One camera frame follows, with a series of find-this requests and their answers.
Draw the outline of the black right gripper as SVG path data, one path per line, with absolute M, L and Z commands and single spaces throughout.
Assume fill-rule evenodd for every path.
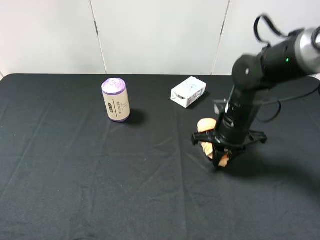
M 262 131 L 240 129 L 229 126 L 230 121 L 216 120 L 215 128 L 205 132 L 195 132 L 191 135 L 193 145 L 201 142 L 212 143 L 212 159 L 210 160 L 216 170 L 220 168 L 222 154 L 220 151 L 226 151 L 223 156 L 223 167 L 227 167 L 236 157 L 246 151 L 246 147 L 255 143 L 266 143 L 267 136 Z

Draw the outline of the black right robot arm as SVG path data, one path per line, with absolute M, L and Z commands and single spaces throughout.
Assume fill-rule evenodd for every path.
M 212 145 L 215 168 L 224 168 L 247 146 L 265 143 L 267 136 L 251 130 L 268 92 L 278 84 L 320 72 L 320 29 L 292 32 L 287 40 L 264 48 L 258 55 L 242 55 L 233 65 L 233 88 L 214 129 L 193 133 L 193 145 Z

